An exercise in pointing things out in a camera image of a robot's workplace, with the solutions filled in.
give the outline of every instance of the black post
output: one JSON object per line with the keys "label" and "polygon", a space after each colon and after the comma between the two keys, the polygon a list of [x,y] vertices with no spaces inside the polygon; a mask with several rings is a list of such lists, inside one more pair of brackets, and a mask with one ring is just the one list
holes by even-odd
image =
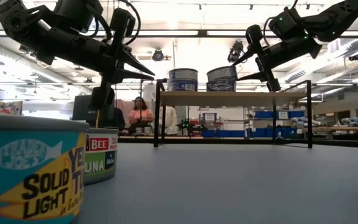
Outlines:
{"label": "black post", "polygon": [[277,124],[277,108],[276,108],[276,101],[273,100],[273,144],[276,143],[276,124]]}
{"label": "black post", "polygon": [[154,116],[154,147],[158,147],[158,131],[160,122],[160,97],[161,97],[162,82],[157,80],[155,87],[155,116]]}
{"label": "black post", "polygon": [[165,114],[167,113],[167,106],[162,106],[162,126],[161,126],[161,139],[165,138]]}
{"label": "black post", "polygon": [[311,110],[311,81],[307,80],[306,87],[306,97],[307,97],[307,107],[308,107],[308,148],[311,149],[313,147],[313,129],[311,120],[313,119],[312,110]]}

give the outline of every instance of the can lid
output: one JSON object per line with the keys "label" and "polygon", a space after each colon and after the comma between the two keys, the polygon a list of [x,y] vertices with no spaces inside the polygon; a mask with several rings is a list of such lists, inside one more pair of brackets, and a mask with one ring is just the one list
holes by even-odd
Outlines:
{"label": "can lid", "polygon": [[192,71],[192,72],[197,72],[197,70],[195,70],[194,68],[175,68],[169,71],[169,73],[174,72],[174,71]]}
{"label": "can lid", "polygon": [[88,131],[89,124],[62,119],[0,114],[0,130]]}
{"label": "can lid", "polygon": [[90,128],[88,133],[92,134],[118,134],[118,129],[109,129],[109,128]]}
{"label": "can lid", "polygon": [[211,72],[215,72],[215,71],[217,71],[217,70],[225,69],[225,68],[231,68],[231,69],[234,69],[234,70],[236,71],[235,66],[223,66],[223,67],[219,67],[219,68],[212,69],[211,71],[207,72],[206,74],[208,75],[208,74],[211,73]]}

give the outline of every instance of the ceiling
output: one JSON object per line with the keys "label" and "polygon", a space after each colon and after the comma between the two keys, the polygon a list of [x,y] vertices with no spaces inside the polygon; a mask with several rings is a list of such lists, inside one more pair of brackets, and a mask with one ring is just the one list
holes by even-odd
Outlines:
{"label": "ceiling", "polygon": [[[132,12],[130,8],[123,3],[113,0],[100,0],[104,7],[103,16],[107,21],[111,20],[114,8],[121,7]],[[310,16],[318,14],[330,5],[339,1],[329,0],[299,0],[296,6],[301,16]],[[27,7],[35,7],[46,5],[50,9],[55,7],[56,1],[31,1],[25,0]],[[283,8],[290,7],[292,0],[132,0],[131,3],[138,10],[142,19],[142,30],[159,29],[159,30],[177,30],[177,29],[241,29],[258,24],[263,27],[266,18],[276,16],[282,12]],[[358,30],[358,20],[353,23],[349,30]],[[173,68],[195,68],[199,71],[199,82],[207,82],[206,73],[217,67],[230,65],[227,62],[227,55],[233,43],[236,40],[242,40],[244,48],[247,46],[245,38],[138,38],[130,47],[132,54],[135,55],[142,64],[153,71],[157,78],[167,77],[168,71]],[[269,39],[271,44],[277,43],[278,39]],[[355,40],[341,40],[336,43],[340,46],[339,50],[343,50],[348,54],[355,54],[358,49],[347,49],[349,44],[358,43]],[[332,44],[325,43],[323,49],[316,60],[309,55],[294,59],[283,65],[274,68],[273,72],[280,82],[300,82],[304,79],[312,79],[312,82],[319,82],[324,78],[331,77],[342,71],[348,70],[358,62],[349,62],[343,56],[335,56],[331,52]],[[19,51],[20,44],[7,37],[0,37],[0,54],[4,55],[4,51],[17,55],[18,63],[30,61],[37,63],[34,57],[23,55]],[[170,60],[154,62],[151,56],[155,49],[162,49],[164,55],[169,56]],[[92,78],[94,82],[100,82],[100,76],[97,72],[82,68],[83,70],[75,70],[76,65],[71,62],[56,58],[49,67],[44,67],[54,74],[53,77],[61,79],[62,82],[84,82],[87,78]],[[247,63],[237,67],[239,77],[243,77],[258,72],[254,58],[250,58]],[[296,74],[305,72],[306,75],[300,76],[294,80],[292,77]],[[327,82],[341,82],[340,76]],[[126,80],[126,83],[138,83],[138,80]],[[266,88],[254,86],[250,89],[257,91],[265,91]]]}

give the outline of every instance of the tuna can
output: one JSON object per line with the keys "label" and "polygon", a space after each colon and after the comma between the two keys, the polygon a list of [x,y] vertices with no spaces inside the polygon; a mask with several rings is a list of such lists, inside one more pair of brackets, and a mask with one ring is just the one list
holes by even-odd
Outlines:
{"label": "tuna can", "polygon": [[0,223],[77,223],[88,129],[0,114]]}
{"label": "tuna can", "polygon": [[198,82],[195,80],[171,81],[168,91],[197,91]]}
{"label": "tuna can", "polygon": [[206,91],[236,91],[234,80],[214,80],[206,84]]}
{"label": "tuna can", "polygon": [[176,68],[169,71],[169,79],[171,82],[178,80],[194,80],[197,81],[198,71],[192,68]]}
{"label": "tuna can", "polygon": [[85,156],[85,184],[111,178],[116,173],[118,129],[91,128]]}
{"label": "tuna can", "polygon": [[234,66],[215,68],[207,74],[208,81],[214,80],[237,80],[237,70]]}

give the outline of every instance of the blue can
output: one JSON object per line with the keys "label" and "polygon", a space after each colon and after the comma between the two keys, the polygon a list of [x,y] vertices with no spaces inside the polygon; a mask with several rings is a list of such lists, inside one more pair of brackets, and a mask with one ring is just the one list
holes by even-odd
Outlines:
{"label": "blue can", "polygon": [[76,223],[89,125],[0,115],[0,223]]}
{"label": "blue can", "polygon": [[208,76],[208,81],[237,80],[237,70],[235,66],[215,68],[209,71],[206,75]]}
{"label": "blue can", "polygon": [[169,80],[171,82],[179,80],[198,80],[198,71],[192,68],[176,68],[169,71]]}
{"label": "blue can", "polygon": [[206,91],[236,91],[234,80],[214,80],[206,84]]}
{"label": "blue can", "polygon": [[198,82],[194,80],[173,81],[168,84],[168,91],[198,91]]}

